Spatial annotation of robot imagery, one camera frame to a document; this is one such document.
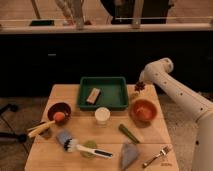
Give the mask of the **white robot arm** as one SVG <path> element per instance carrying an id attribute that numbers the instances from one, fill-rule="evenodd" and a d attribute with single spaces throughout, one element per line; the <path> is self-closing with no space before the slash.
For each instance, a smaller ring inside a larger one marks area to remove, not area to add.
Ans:
<path id="1" fill-rule="evenodd" d="M 145 65 L 139 82 L 158 85 L 198 124 L 192 171 L 213 171 L 213 102 L 170 76 L 174 64 L 162 58 Z"/>

